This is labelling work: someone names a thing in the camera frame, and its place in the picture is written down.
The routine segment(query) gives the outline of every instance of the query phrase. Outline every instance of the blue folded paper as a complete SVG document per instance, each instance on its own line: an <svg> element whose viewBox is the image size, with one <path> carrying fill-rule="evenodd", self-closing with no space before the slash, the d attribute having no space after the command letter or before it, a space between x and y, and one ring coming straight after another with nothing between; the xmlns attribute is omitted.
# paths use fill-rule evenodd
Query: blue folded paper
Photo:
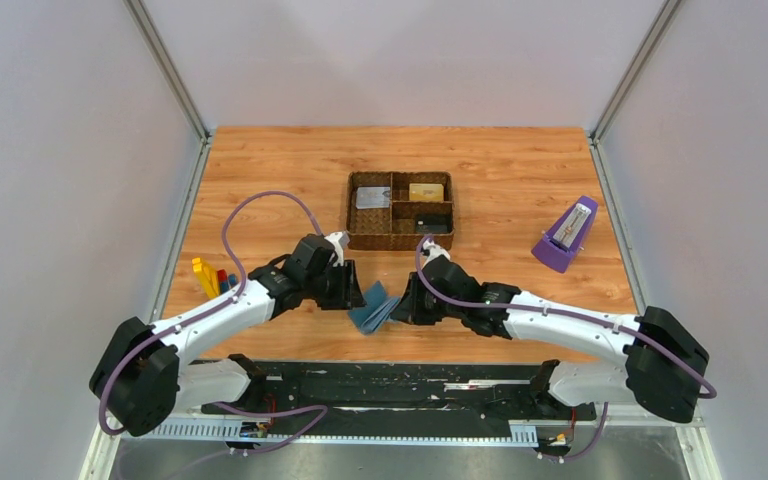
<svg viewBox="0 0 768 480"><path fill-rule="evenodd" d="M400 297L388 297L384 285L375 282L375 285L363 293L363 299L366 300L366 306L349 310L349 318L360 333L370 335L390 318L390 313L398 305Z"/></svg>

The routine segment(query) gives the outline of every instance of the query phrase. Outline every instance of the brown woven basket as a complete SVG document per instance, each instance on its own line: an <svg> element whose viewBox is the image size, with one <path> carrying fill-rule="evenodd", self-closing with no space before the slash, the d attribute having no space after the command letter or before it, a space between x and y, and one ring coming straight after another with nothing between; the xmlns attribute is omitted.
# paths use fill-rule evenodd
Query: brown woven basket
<svg viewBox="0 0 768 480"><path fill-rule="evenodd" d="M412 202L411 183L440 183L442 202ZM358 210L358 187L390 187L390 207ZM354 250L413 250L422 239L415 233L416 216L425 213L448 215L449 233L435 234L434 241L452 247L455 238L452 177L447 172L352 172L348 185L346 230L349 248Z"/></svg>

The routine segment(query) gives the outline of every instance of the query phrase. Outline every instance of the blue object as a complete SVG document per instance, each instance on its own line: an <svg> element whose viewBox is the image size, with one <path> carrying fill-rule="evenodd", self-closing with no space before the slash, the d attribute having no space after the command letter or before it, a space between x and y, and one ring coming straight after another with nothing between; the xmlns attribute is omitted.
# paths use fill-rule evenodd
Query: blue object
<svg viewBox="0 0 768 480"><path fill-rule="evenodd" d="M390 318L390 313L399 303L399 297L388 297L384 285L375 282L363 293L363 299L366 300L366 306L349 310L349 318L360 333L371 335Z"/></svg>

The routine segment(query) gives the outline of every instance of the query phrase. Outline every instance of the wood grain surface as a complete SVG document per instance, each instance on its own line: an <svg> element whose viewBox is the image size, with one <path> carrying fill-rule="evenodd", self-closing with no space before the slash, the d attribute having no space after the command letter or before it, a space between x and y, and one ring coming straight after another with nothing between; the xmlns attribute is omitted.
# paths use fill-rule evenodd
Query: wood grain surface
<svg viewBox="0 0 768 480"><path fill-rule="evenodd" d="M578 128L220 128L214 139L164 315L207 300L192 272L202 257L233 270L220 230L231 210L263 190L301 197L326 233L345 228L345 185L352 171L448 171L458 231L452 258L479 282L513 284L548 299L610 312L634 312L611 222L600 209L586 249L566 274L530 253L541 232L580 195L604 207L584 132ZM293 250L312 231L304 212L281 197L244 208L229 240L251 269ZM404 292L411 252L349 250L361 289L380 280ZM312 302L250 328L205 354L255 359L539 363L589 357L555 345L475 335L454 319L432 327L385 324L360 334L345 312Z"/></svg>

